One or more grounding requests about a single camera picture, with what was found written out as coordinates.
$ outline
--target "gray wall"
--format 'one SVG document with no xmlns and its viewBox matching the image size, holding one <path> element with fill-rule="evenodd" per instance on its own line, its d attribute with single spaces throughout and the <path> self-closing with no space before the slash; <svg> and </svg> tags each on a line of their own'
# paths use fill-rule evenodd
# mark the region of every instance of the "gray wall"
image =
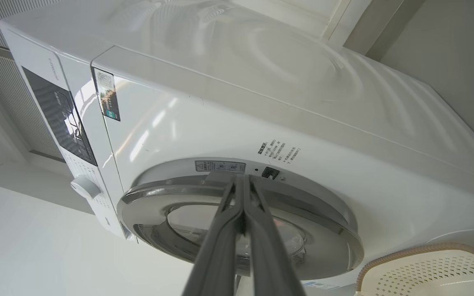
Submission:
<svg viewBox="0 0 474 296">
<path fill-rule="evenodd" d="M 381 62 L 430 84 L 474 130 L 474 0 L 426 0 Z"/>
</svg>

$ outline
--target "white washing machine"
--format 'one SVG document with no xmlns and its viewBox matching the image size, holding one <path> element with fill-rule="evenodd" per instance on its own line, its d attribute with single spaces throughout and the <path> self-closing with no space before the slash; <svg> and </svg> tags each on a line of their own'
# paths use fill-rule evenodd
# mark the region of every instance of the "white washing machine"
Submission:
<svg viewBox="0 0 474 296">
<path fill-rule="evenodd" d="M 474 245 L 474 133 L 407 75 L 222 0 L 67 0 L 0 26 L 73 187 L 118 236 L 192 260 L 133 225 L 167 221 L 198 246 L 216 186 L 187 208 L 151 204 L 151 221 L 126 221 L 119 201 L 228 172 L 273 184 L 296 269 L 316 260 L 306 285 L 354 283 L 407 247 Z M 334 246 L 308 221 L 332 221 Z"/>
</svg>

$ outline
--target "black display panel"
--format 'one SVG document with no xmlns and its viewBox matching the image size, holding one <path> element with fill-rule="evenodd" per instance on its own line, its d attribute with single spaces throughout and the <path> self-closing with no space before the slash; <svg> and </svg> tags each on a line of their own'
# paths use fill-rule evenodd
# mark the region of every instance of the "black display panel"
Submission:
<svg viewBox="0 0 474 296">
<path fill-rule="evenodd" d="M 96 165 L 71 92 L 52 84 L 23 67 L 34 96 L 60 146 Z"/>
</svg>

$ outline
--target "washing machine door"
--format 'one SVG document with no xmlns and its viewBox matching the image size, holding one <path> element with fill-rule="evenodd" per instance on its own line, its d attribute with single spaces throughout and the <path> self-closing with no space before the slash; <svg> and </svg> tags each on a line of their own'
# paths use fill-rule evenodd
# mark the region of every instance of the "washing machine door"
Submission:
<svg viewBox="0 0 474 296">
<path fill-rule="evenodd" d="M 194 262 L 227 187 L 229 174 L 186 176 L 134 187 L 118 204 L 118 217 L 139 239 Z M 252 176 L 261 188 L 284 247 L 301 280 L 333 277 L 363 259 L 361 241 L 338 210 L 310 193 Z M 250 241 L 237 240 L 237 273 L 250 275 Z"/>
</svg>

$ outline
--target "sticker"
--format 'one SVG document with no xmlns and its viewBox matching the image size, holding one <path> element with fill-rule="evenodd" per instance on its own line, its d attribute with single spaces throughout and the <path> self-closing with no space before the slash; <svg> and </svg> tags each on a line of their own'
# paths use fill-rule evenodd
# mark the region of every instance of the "sticker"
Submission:
<svg viewBox="0 0 474 296">
<path fill-rule="evenodd" d="M 335 288 L 339 288 L 339 286 L 337 285 L 329 285 L 329 284 L 322 284 L 322 283 L 316 283 L 316 282 L 304 283 L 303 286 L 314 287 L 314 288 L 323 289 L 323 290 L 332 290 Z"/>
<path fill-rule="evenodd" d="M 244 173 L 245 163 L 232 161 L 195 161 L 195 170 L 197 172 L 227 171 Z"/>
<path fill-rule="evenodd" d="M 275 139 L 263 142 L 257 151 L 258 154 L 268 157 L 269 161 L 287 164 L 292 163 L 300 152 L 301 148 Z"/>
<path fill-rule="evenodd" d="M 102 114 L 108 118 L 120 121 L 114 75 L 94 68 L 94 81 L 96 82 L 96 94 L 100 99 Z"/>
</svg>

